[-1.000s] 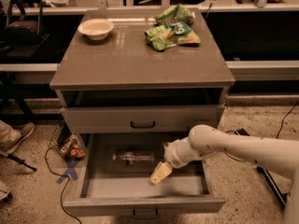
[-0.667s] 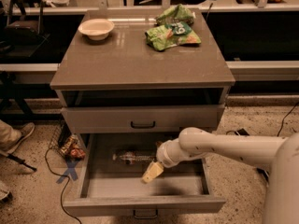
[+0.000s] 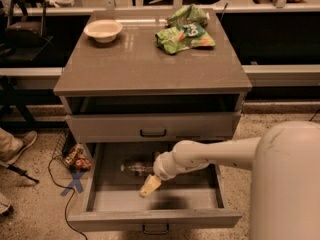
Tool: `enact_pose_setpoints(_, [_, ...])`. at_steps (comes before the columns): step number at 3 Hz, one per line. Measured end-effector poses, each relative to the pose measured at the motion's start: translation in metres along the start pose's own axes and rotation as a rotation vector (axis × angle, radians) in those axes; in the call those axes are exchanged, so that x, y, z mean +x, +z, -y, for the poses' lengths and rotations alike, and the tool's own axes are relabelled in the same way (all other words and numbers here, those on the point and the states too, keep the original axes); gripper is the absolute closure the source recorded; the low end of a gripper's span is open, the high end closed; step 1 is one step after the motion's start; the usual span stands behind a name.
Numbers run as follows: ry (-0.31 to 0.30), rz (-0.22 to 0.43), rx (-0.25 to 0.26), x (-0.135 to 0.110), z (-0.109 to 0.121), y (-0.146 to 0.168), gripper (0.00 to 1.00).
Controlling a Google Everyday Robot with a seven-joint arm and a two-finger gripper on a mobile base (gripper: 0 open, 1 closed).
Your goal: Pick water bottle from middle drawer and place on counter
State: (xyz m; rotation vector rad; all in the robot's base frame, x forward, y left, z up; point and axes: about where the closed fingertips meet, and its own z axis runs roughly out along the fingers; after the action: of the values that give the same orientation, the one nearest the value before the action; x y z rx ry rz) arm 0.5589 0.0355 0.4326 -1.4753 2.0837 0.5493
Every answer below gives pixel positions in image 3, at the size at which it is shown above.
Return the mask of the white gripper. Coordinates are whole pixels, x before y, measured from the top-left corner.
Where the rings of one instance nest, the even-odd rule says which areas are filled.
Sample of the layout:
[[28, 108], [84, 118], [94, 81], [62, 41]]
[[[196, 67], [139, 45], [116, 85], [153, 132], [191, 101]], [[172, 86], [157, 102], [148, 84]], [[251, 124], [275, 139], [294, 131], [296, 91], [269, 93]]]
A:
[[173, 154], [171, 152], [164, 152], [158, 155], [153, 164], [153, 172], [155, 175], [148, 175], [140, 189], [139, 195], [143, 198], [159, 188], [161, 180], [168, 181], [179, 174], [179, 166], [174, 160]]

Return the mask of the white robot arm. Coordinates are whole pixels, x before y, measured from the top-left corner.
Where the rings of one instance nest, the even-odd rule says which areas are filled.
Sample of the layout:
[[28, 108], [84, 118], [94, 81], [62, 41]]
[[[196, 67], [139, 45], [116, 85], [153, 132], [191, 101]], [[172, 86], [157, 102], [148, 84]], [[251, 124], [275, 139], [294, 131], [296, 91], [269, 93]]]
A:
[[320, 124], [287, 121], [261, 137], [180, 141], [156, 158], [140, 195], [210, 164], [252, 172], [250, 240], [320, 240]]

